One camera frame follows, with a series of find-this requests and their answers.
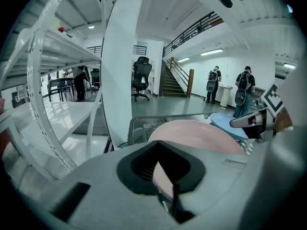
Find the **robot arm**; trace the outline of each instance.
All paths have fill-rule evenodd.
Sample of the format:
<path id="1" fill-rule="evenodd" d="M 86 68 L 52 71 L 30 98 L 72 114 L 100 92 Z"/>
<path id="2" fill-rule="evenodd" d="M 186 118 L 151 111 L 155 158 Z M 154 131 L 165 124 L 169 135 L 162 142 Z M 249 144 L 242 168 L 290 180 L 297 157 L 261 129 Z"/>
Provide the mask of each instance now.
<path id="1" fill-rule="evenodd" d="M 271 140 L 276 134 L 276 117 L 261 99 L 256 101 L 258 110 L 230 121 L 233 128 L 243 128 L 249 138 Z"/>

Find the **stair railing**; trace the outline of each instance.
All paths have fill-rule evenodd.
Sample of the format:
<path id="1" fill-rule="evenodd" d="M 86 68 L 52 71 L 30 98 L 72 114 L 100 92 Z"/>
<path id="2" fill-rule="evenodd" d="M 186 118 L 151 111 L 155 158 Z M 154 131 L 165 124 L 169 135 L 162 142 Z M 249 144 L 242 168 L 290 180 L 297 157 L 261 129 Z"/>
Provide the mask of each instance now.
<path id="1" fill-rule="evenodd" d="M 188 29 L 178 35 L 172 42 L 170 42 L 170 44 L 163 50 L 163 57 L 172 52 L 175 48 L 182 45 L 184 42 L 223 22 L 224 21 L 222 18 L 212 11 L 211 13 L 202 17 L 200 20 L 196 21 Z"/>
<path id="2" fill-rule="evenodd" d="M 171 59 L 167 60 L 167 63 L 169 64 L 169 69 L 172 74 L 172 69 L 177 73 L 177 75 L 181 78 L 182 82 L 186 85 L 187 91 L 186 96 L 188 98 L 191 97 L 192 92 L 192 86 L 193 86 L 193 79 L 194 79 L 194 69 L 189 70 L 189 74 L 187 74 L 182 67 L 175 62 L 174 58 L 171 57 Z"/>

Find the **black shirt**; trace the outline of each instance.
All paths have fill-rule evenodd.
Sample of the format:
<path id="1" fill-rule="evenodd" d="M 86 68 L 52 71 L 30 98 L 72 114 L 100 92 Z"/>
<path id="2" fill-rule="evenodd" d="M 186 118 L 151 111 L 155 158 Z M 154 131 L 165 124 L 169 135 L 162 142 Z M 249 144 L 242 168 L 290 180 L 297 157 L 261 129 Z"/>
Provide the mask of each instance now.
<path id="1" fill-rule="evenodd" d="M 241 75 L 242 75 L 242 73 L 240 73 L 240 74 L 238 75 L 238 77 L 236 78 L 236 81 L 237 81 L 237 82 L 239 82 L 239 80 L 240 80 L 240 78 L 241 78 Z M 249 81 L 249 83 L 251 83 L 251 85 L 250 85 L 250 87 L 246 90 L 246 94 L 251 94 L 251 87 L 256 85 L 256 84 L 255 84 L 255 78 L 254 78 L 254 76 L 253 76 L 252 74 L 250 74 L 250 75 L 248 76 L 248 81 Z"/>
<path id="2" fill-rule="evenodd" d="M 215 81 L 215 82 L 218 83 L 219 82 L 219 77 L 221 77 L 222 74 L 221 74 L 220 70 L 217 70 L 216 73 L 217 73 L 217 81 Z"/>

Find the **black backpack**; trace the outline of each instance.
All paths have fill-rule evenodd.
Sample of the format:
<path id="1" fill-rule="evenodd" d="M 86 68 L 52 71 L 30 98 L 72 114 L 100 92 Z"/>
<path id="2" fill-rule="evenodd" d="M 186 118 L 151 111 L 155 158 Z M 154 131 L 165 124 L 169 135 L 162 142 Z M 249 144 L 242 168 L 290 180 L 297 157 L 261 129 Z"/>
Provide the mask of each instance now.
<path id="1" fill-rule="evenodd" d="M 241 77 L 239 79 L 239 82 L 238 82 L 238 88 L 239 89 L 242 89 L 242 90 L 247 90 L 250 86 L 251 86 L 251 83 L 248 81 L 248 77 L 251 75 L 251 73 L 244 73 L 242 72 L 241 73 Z"/>
<path id="2" fill-rule="evenodd" d="M 210 71 L 208 80 L 216 82 L 217 81 L 217 72 L 216 71 Z"/>

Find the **wooden post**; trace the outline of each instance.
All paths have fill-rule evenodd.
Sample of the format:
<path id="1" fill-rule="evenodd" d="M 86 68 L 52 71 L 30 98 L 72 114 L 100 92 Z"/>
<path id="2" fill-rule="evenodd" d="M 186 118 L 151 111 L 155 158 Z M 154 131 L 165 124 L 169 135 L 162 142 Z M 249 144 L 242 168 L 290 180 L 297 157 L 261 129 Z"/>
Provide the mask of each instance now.
<path id="1" fill-rule="evenodd" d="M 189 72 L 189 81 L 188 81 L 188 88 L 187 88 L 187 97 L 191 97 L 192 86 L 193 86 L 193 79 L 194 79 L 194 69 L 190 69 Z"/>
<path id="2" fill-rule="evenodd" d="M 174 57 L 171 57 L 171 65 L 170 65 L 170 68 L 169 68 L 170 71 L 172 71 L 173 62 L 174 62 Z"/>

